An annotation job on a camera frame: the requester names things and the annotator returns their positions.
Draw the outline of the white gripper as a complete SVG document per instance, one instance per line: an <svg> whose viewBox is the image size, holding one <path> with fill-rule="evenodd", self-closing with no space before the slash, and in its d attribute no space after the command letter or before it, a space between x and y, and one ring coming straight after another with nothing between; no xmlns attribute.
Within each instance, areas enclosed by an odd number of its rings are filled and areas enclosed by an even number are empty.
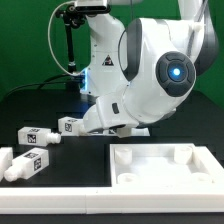
<svg viewBox="0 0 224 224"><path fill-rule="evenodd" d="M135 128L137 120L125 110L122 102L123 92L113 92L100 96L83 117L86 132L109 130L111 128Z"/></svg>

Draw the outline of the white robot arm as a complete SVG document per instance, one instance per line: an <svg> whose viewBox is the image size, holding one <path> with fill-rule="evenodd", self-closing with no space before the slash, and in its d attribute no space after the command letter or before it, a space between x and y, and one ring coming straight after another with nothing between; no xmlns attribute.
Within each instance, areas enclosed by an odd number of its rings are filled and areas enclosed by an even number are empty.
<svg viewBox="0 0 224 224"><path fill-rule="evenodd" d="M219 49L208 0L178 0L179 20L136 18L128 26L110 14L88 17L92 59L83 94L95 104L83 117L88 133L129 135L175 113L196 77Z"/></svg>

